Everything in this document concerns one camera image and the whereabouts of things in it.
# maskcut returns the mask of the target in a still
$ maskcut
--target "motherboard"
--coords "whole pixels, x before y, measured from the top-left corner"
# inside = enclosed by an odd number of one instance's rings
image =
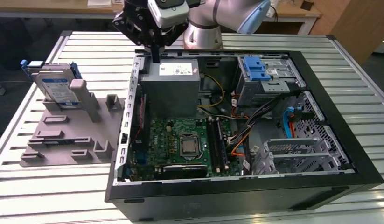
[[[214,133],[212,123],[216,123],[220,132],[216,129]],[[136,153],[138,179],[144,181],[160,179],[159,174],[166,173],[170,173],[171,178],[174,175],[186,178],[184,165],[188,165],[188,169],[195,169],[194,173],[198,175],[198,171],[202,170],[206,177],[239,175],[239,160],[227,159],[226,139],[231,135],[227,119],[152,120],[148,151]]]

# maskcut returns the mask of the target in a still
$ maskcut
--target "blue hard drive label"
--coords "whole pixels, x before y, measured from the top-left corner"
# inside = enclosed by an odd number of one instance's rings
[[[79,104],[79,99],[70,89],[70,82],[66,78],[43,78],[42,81],[50,96],[64,108],[72,108]]]

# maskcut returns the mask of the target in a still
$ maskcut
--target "sticker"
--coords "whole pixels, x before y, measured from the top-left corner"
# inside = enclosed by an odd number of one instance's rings
[[[243,166],[246,167],[247,170],[250,170],[250,163],[247,160],[243,161]]]
[[[160,76],[191,76],[192,63],[164,63],[160,64]]]
[[[270,75],[278,75],[276,69],[268,69],[268,70],[267,70],[267,73],[268,73]]]
[[[232,106],[238,107],[238,99],[232,99]]]
[[[43,86],[54,100],[66,107],[74,107],[79,104],[79,99],[70,89],[70,83],[66,78],[43,78]]]

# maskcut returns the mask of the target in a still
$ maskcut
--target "white table surface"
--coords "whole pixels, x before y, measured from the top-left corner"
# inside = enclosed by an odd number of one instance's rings
[[[306,59],[384,178],[384,94],[324,36],[224,34],[226,49],[296,50]],[[74,32],[50,62],[75,61],[98,98],[127,94],[135,45],[116,32]],[[182,40],[172,48],[182,48]],[[23,168],[20,155],[42,118],[34,84],[0,139],[0,223],[128,223],[104,191],[110,164]],[[195,219],[176,223],[384,223],[384,184],[316,210]]]

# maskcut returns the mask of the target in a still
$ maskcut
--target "ram slot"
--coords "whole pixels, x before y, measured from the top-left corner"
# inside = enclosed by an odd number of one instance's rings
[[[207,119],[207,141],[211,156],[212,171],[220,173],[228,169],[228,158],[222,126],[218,120]]]

